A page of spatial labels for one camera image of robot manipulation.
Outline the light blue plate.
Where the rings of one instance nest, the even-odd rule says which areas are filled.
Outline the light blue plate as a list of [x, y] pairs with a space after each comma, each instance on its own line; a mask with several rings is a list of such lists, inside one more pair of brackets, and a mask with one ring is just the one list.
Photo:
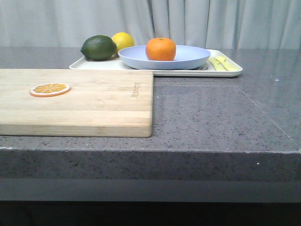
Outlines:
[[173, 61], [148, 60], [145, 45], [124, 48], [119, 57], [124, 64], [141, 70], [191, 70], [205, 64], [211, 52], [204, 48], [177, 45]]

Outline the orange fruit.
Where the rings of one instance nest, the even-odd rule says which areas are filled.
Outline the orange fruit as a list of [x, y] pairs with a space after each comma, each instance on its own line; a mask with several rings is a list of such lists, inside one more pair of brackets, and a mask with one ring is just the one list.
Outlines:
[[176, 44], [169, 38], [154, 38], [147, 42], [145, 53], [148, 60], [173, 61], [176, 55]]

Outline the orange slice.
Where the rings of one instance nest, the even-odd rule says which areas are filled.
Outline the orange slice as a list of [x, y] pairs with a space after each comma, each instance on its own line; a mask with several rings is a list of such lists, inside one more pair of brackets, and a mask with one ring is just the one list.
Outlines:
[[34, 97], [54, 97], [65, 94], [71, 90], [71, 86], [65, 83], [45, 83], [29, 90]]

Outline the grey curtain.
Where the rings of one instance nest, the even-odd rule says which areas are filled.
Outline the grey curtain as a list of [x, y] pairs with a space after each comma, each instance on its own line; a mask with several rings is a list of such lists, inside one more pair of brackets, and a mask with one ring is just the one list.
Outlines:
[[3, 0], [4, 47], [80, 47], [96, 34], [131, 34], [205, 48], [299, 49], [298, 0]]

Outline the wooden cutting board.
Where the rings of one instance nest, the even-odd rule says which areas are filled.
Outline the wooden cutting board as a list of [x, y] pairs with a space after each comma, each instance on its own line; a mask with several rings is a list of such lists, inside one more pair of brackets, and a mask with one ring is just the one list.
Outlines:
[[[34, 97], [65, 83], [71, 90]], [[0, 133], [14, 136], [149, 137], [153, 73], [145, 70], [1, 69]]]

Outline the yellow lemon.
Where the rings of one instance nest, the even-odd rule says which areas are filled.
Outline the yellow lemon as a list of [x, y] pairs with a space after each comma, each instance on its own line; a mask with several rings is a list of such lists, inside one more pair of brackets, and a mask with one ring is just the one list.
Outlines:
[[133, 37], [126, 32], [119, 32], [113, 35], [111, 38], [116, 44], [115, 54], [118, 55], [118, 52], [124, 48], [132, 47], [135, 45]]

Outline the pale yellow utensil right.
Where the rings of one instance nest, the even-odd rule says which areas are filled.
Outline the pale yellow utensil right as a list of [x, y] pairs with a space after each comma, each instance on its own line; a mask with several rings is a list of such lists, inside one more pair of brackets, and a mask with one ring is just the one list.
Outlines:
[[227, 71], [239, 71], [240, 69], [227, 62], [226, 57], [216, 56], [215, 59], [227, 70]]

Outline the pale yellow utensil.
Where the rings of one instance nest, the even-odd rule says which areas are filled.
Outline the pale yellow utensil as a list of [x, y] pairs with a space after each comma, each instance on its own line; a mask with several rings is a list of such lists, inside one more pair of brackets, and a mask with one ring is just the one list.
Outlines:
[[216, 56], [215, 59], [227, 70], [227, 71], [239, 71], [240, 69], [227, 62], [226, 57]]
[[209, 63], [213, 66], [216, 71], [225, 71], [226, 69], [222, 66], [222, 64], [214, 58], [208, 58]]

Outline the pale yellow utensil left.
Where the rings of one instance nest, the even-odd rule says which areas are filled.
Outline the pale yellow utensil left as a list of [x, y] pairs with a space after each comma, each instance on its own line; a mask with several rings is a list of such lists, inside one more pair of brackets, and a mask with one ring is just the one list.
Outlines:
[[208, 58], [209, 63], [213, 66], [216, 71], [225, 71], [226, 69], [222, 66], [222, 64], [214, 58]]

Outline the green lime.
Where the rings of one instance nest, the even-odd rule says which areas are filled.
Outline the green lime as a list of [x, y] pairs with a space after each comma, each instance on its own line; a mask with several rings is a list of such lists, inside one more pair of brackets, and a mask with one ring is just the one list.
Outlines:
[[109, 59], [116, 48], [116, 44], [110, 37], [95, 35], [85, 40], [80, 51], [87, 59], [103, 61]]

